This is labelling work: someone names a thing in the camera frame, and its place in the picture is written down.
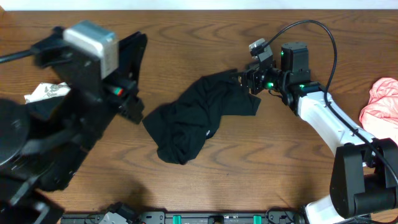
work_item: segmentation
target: crumpled black cloth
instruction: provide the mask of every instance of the crumpled black cloth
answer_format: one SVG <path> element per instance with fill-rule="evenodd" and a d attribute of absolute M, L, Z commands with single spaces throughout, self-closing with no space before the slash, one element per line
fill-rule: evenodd
<path fill-rule="evenodd" d="M 222 115 L 256 115 L 261 100 L 232 81 L 236 70 L 201 77 L 173 103 L 142 121 L 165 162 L 186 164 L 213 137 Z"/>

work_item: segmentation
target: wood grain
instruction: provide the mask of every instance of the wood grain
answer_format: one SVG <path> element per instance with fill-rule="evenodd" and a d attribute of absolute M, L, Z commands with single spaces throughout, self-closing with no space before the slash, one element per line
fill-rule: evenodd
<path fill-rule="evenodd" d="M 251 62 L 248 45 L 286 25 L 316 19 L 333 32 L 338 65 L 331 92 L 358 122 L 369 88 L 398 77 L 397 11 L 77 11 L 7 12 L 0 21 L 0 54 L 24 50 L 50 34 L 89 19 L 120 38 L 149 37 L 139 96 L 148 114 L 175 100 L 192 82 Z M 305 41 L 313 79 L 326 83 L 333 51 L 324 30 L 305 24 L 273 44 Z M 0 97 L 23 103 L 40 82 L 58 82 L 31 58 L 0 66 Z M 143 125 L 115 118 L 63 192 L 47 194 L 68 212 L 93 211 L 123 201 L 169 211 L 266 210 L 299 207 L 328 194 L 333 154 L 319 135 L 278 98 L 259 95 L 254 117 L 225 116 L 199 156 L 185 166 L 166 164 Z M 376 214 L 391 220 L 396 211 Z"/>

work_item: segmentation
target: table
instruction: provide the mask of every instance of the table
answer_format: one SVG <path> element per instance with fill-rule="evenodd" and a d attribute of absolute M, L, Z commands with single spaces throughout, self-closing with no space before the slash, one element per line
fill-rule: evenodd
<path fill-rule="evenodd" d="M 398 77 L 397 11 L 70 11 L 0 13 L 0 54 L 29 48 L 54 26 L 89 19 L 124 38 L 149 38 L 140 74 L 144 115 L 171 102 L 203 75 L 243 69 L 248 45 L 302 19 L 325 23 L 338 48 L 331 93 L 356 122 L 369 89 L 381 77 Z M 295 27 L 273 44 L 304 41 L 313 80 L 326 84 L 333 63 L 329 37 L 313 24 Z M 40 82 L 59 82 L 51 69 L 25 58 L 0 66 L 0 97 L 23 103 Z M 225 116 L 215 136 L 185 166 L 167 164 L 142 124 L 116 117 L 70 186 L 47 193 L 68 212 L 92 212 L 123 201 L 138 211 L 266 210 L 297 208 L 326 196 L 333 154 L 320 136 L 264 92 L 257 116 Z M 376 214 L 392 220 L 397 211 Z"/>

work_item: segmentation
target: red cloth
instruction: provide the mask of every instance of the red cloth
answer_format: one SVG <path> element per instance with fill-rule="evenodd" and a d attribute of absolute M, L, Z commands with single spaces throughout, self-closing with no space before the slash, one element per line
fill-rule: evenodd
<path fill-rule="evenodd" d="M 371 97 L 359 116 L 363 128 L 379 139 L 398 144 L 398 81 L 381 78 L 369 91 Z"/>

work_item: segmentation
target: garment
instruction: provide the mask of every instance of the garment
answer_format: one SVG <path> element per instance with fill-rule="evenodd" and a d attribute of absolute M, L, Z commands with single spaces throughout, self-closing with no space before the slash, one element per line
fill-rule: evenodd
<path fill-rule="evenodd" d="M 236 70 L 201 77 L 177 101 L 162 105 L 144 120 L 165 162 L 186 164 L 213 137 L 222 115 L 256 115 L 260 99 L 230 76 Z"/>
<path fill-rule="evenodd" d="M 398 144 L 398 81 L 381 78 L 369 91 L 371 97 L 359 116 L 363 128 L 379 139 Z"/>

